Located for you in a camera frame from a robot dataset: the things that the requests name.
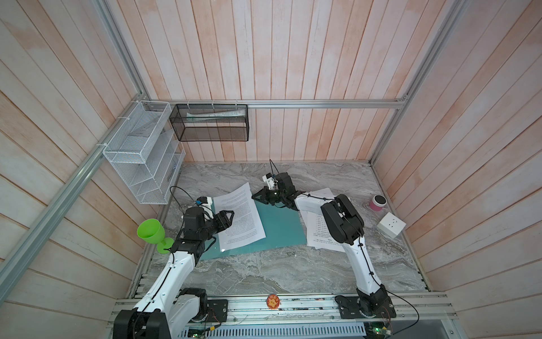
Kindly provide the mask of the teal paper folder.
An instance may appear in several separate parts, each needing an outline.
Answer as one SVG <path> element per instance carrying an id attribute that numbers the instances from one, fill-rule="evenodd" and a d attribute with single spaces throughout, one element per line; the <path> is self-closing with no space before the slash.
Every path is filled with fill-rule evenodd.
<path id="1" fill-rule="evenodd" d="M 220 244 L 217 242 L 200 259 L 205 261 L 283 247 L 306 245 L 306 234 L 303 231 L 300 215 L 297 211 L 259 202 L 255 202 L 255 206 L 261 217 L 266 238 L 223 252 L 220 251 Z"/>

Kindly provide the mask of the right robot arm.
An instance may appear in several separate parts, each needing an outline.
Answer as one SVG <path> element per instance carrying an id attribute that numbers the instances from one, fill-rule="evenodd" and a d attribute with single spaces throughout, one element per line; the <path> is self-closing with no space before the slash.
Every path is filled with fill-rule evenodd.
<path id="1" fill-rule="evenodd" d="M 387 288 L 373 269 L 364 237 L 364 220 L 344 195 L 303 192 L 294 186 L 288 173 L 268 173 L 265 186 L 252 196 L 260 203 L 315 213 L 323 217 L 330 236 L 344 250 L 356 278 L 357 296 L 337 295 L 341 317 L 346 319 L 396 316 Z"/>

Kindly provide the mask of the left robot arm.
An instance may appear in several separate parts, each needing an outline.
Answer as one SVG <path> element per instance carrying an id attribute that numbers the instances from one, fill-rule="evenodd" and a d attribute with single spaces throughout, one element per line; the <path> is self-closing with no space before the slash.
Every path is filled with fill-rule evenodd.
<path id="1" fill-rule="evenodd" d="M 130 310 L 122 310 L 114 320 L 113 338 L 177 338 L 190 321 L 204 322 L 208 315 L 204 289 L 182 289 L 200 257 L 206 242 L 232 226 L 235 213 L 221 210 L 209 216 L 208 209 L 190 207 L 169 258 L 148 293 Z"/>

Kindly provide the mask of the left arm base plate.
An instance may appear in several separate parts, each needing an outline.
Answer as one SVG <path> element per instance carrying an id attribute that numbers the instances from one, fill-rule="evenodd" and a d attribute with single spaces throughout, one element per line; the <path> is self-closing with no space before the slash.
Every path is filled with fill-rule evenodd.
<path id="1" fill-rule="evenodd" d="M 227 299 L 211 299 L 206 301 L 200 311 L 204 321 L 224 323 L 227 321 L 229 301 Z"/>

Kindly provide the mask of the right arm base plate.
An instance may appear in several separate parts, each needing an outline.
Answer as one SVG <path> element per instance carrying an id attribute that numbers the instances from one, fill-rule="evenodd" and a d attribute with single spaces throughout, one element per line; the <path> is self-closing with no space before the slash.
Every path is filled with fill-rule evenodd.
<path id="1" fill-rule="evenodd" d="M 395 306 L 390 297 L 382 302 L 371 304 L 367 299 L 360 297 L 335 296 L 340 317 L 342 319 L 392 319 L 397 317 Z"/>

